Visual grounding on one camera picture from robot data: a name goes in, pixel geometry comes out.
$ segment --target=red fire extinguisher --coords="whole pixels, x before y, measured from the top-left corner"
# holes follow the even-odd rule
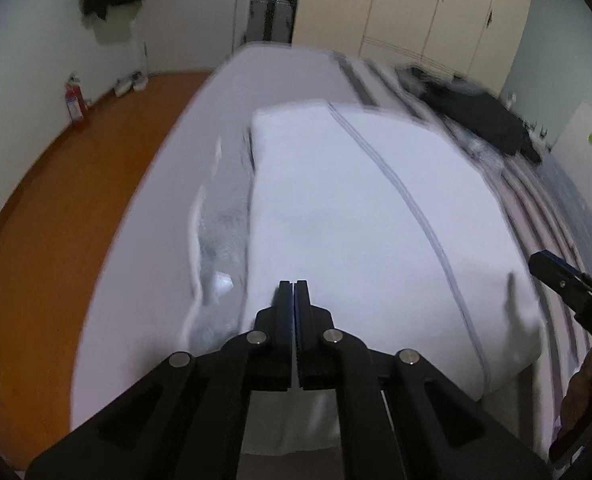
[[[76,72],[73,72],[65,83],[65,102],[72,123],[81,124],[86,122],[87,105],[83,99],[83,92],[80,90],[80,79],[76,76]]]

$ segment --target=door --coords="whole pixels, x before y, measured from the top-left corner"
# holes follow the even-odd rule
[[[365,36],[420,54],[438,0],[374,0]]]
[[[521,43],[532,0],[492,0],[468,77],[495,95],[503,89]]]
[[[145,0],[138,17],[150,72],[211,70],[232,53],[236,0]]]
[[[492,0],[441,0],[423,57],[466,74]]]
[[[358,56],[371,0],[298,0],[293,44]]]

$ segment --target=folded blanket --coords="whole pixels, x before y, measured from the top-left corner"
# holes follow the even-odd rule
[[[415,348],[474,399],[540,355],[532,282],[492,192],[458,149],[394,114],[313,102],[252,120],[244,328],[307,280],[337,328]],[[329,394],[252,396],[244,451],[335,444]]]

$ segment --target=metal screw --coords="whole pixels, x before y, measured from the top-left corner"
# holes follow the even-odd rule
[[[267,341],[267,334],[260,330],[252,330],[252,332],[247,334],[247,341],[252,345],[262,345]]]
[[[183,368],[192,360],[191,355],[187,352],[175,352],[169,356],[169,364],[174,368]]]
[[[411,348],[405,348],[398,353],[398,358],[406,365],[415,365],[420,361],[420,354]]]
[[[329,328],[323,332],[323,339],[330,343],[338,343],[343,338],[343,333],[335,328]]]

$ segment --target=cabinet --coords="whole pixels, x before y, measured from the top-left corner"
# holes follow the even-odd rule
[[[460,73],[500,92],[531,0],[298,0],[294,44]]]
[[[372,0],[298,0],[293,44],[358,56]]]
[[[492,0],[468,77],[495,94],[505,84],[532,0]]]

